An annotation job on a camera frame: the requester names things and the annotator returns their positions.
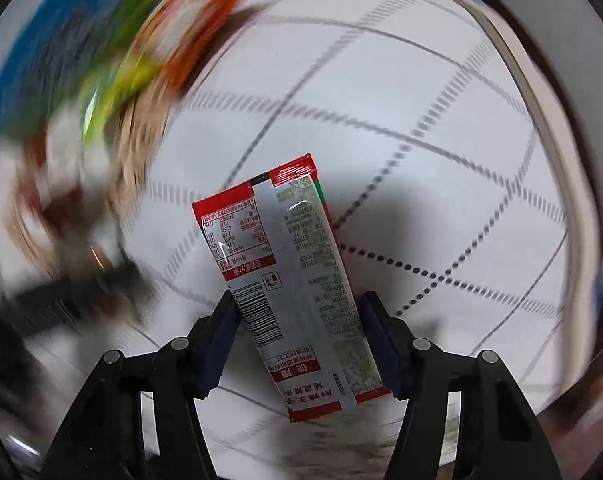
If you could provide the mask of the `red snack packet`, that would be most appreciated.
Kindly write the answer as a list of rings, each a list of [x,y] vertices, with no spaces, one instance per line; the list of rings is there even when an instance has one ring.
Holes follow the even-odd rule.
[[[65,234],[79,226],[84,161],[79,141],[53,140],[44,130],[22,145],[4,226],[27,262],[49,275],[61,272]]]

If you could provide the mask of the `red white sachet packet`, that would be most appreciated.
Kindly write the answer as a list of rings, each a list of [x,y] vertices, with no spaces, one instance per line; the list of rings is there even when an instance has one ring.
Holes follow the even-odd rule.
[[[192,208],[291,422],[387,395],[310,155]]]

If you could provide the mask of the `orange panda snack bag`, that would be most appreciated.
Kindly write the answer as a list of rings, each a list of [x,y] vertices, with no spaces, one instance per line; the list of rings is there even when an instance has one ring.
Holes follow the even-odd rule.
[[[228,16],[241,0],[160,0],[131,48],[149,55],[158,76],[178,93]]]

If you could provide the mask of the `green candy bag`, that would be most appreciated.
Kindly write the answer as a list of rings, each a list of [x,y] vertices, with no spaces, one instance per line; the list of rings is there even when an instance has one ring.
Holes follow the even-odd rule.
[[[113,114],[158,74],[166,58],[157,35],[125,38],[112,32],[79,87],[81,142],[96,143]]]

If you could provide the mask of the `cardboard milk box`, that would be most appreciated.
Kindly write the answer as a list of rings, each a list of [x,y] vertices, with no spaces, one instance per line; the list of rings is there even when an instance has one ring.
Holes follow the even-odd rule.
[[[44,0],[0,70],[0,134],[40,126],[96,64],[128,49],[158,1]]]

